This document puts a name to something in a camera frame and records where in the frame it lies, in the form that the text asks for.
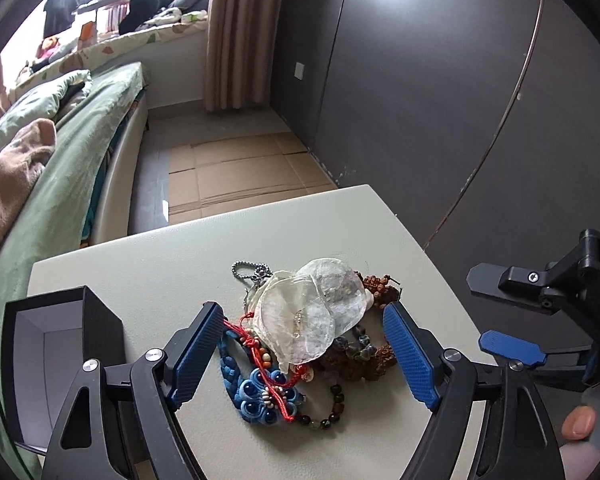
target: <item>blue gripper pad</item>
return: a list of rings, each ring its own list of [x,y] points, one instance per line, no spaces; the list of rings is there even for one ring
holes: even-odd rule
[[[211,310],[174,367],[173,388],[167,401],[175,410],[193,398],[222,335],[223,319],[219,306]]]
[[[382,325],[411,393],[427,408],[435,410],[440,396],[433,381],[433,366],[392,304],[384,308]]]
[[[517,359],[530,367],[543,365],[546,361],[546,354],[537,344],[495,330],[487,330],[482,334],[478,345],[480,350],[487,354]]]

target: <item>metal chain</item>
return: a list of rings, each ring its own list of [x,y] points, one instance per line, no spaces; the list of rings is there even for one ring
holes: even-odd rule
[[[253,274],[240,274],[237,270],[238,267],[251,267],[253,268]],[[253,262],[245,262],[243,260],[235,262],[231,266],[231,272],[237,280],[240,280],[245,285],[248,285],[247,280],[250,280],[252,283],[250,287],[245,289],[246,293],[244,295],[244,300],[242,301],[244,303],[244,312],[246,314],[249,306],[247,304],[247,298],[249,297],[250,292],[252,290],[258,290],[264,284],[267,278],[273,276],[273,272],[271,272],[271,269],[269,269],[267,264],[255,264]]]

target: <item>light switch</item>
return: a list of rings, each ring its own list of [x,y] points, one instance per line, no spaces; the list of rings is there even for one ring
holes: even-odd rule
[[[296,71],[294,72],[294,77],[296,79],[302,79],[304,75],[304,65],[302,63],[296,62]]]

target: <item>table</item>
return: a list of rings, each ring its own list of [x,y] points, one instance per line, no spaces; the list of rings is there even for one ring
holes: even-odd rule
[[[296,270],[323,256],[340,258],[362,275],[390,274],[402,283],[402,303],[413,319],[442,346],[494,362],[480,352],[476,327],[433,263],[369,186],[203,218],[44,260],[33,267],[29,295],[87,285],[122,319],[132,362],[188,326],[203,301],[217,301],[237,319],[244,287],[231,274],[234,261]],[[308,386],[315,399],[308,413],[324,418],[328,384]],[[398,367],[377,383],[343,386],[346,410],[329,431],[253,427],[232,406],[213,357],[177,416],[209,480],[400,478],[429,411],[413,398]],[[455,479],[468,475],[483,412],[474,403]]]

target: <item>black box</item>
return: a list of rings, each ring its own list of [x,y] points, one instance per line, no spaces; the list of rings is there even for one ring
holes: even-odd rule
[[[6,304],[2,394],[18,446],[46,454],[74,377],[93,358],[103,366],[126,362],[122,322],[88,287]]]

